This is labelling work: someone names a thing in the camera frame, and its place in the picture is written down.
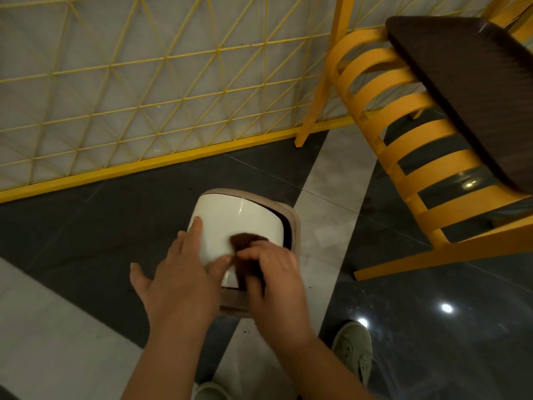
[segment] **green sneaker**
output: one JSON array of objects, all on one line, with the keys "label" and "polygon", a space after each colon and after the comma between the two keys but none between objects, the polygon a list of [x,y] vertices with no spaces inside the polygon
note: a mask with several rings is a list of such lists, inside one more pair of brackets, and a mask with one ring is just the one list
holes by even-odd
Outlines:
[{"label": "green sneaker", "polygon": [[222,386],[215,382],[205,382],[196,388],[193,400],[231,400],[230,395]]},{"label": "green sneaker", "polygon": [[360,322],[346,323],[335,336],[331,350],[366,387],[374,357],[372,338],[365,326]]}]

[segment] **floor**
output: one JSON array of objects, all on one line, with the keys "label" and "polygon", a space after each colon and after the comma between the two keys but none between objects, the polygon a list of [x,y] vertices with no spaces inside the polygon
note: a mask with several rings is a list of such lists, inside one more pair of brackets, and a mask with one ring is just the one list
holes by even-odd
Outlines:
[{"label": "floor", "polygon": [[[438,114],[399,120],[385,142]],[[449,140],[401,165],[461,146]],[[494,182],[478,171],[480,184]],[[456,196],[472,176],[423,199]],[[220,187],[295,208],[313,328],[330,344],[346,320],[367,321],[376,396],[530,397],[533,253],[353,279],[353,270],[430,247],[351,126],[313,134],[298,150],[285,140],[0,205],[0,399],[118,399],[148,336],[129,263],[153,273],[198,196]],[[446,233],[463,238],[491,220]],[[220,316],[211,326],[196,383],[211,379],[236,399],[297,395],[249,319]]]}]

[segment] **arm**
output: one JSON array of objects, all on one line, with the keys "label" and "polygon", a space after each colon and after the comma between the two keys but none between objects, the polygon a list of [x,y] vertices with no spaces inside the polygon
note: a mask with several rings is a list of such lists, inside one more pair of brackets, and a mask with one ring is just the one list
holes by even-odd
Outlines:
[{"label": "arm", "polygon": [[130,280],[144,304],[150,336],[122,400],[191,398],[203,339],[220,306],[220,285],[229,266],[223,256],[206,269],[200,262],[202,220],[180,231],[153,281],[139,264]]},{"label": "arm", "polygon": [[266,288],[248,276],[250,311],[257,329],[306,400],[372,399],[357,376],[319,340],[311,328],[296,257],[286,248],[257,241],[239,251],[258,260]]}]

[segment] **left hand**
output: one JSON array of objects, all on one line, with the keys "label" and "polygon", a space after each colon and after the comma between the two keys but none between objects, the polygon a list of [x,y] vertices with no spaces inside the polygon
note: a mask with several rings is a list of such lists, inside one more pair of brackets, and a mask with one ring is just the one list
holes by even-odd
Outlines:
[{"label": "left hand", "polygon": [[177,234],[153,281],[143,274],[139,264],[131,264],[130,281],[146,309],[150,336],[164,331],[205,334],[218,314],[220,288],[231,255],[204,268],[200,262],[201,234],[202,220],[196,217],[187,233]]}]

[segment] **wire mesh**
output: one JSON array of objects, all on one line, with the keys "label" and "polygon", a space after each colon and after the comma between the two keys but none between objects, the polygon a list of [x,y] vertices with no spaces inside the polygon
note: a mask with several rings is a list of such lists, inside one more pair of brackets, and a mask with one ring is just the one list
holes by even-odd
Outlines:
[{"label": "wire mesh", "polygon": [[[335,1],[2,0],[0,189],[301,124]],[[356,0],[350,28],[489,2]]]}]

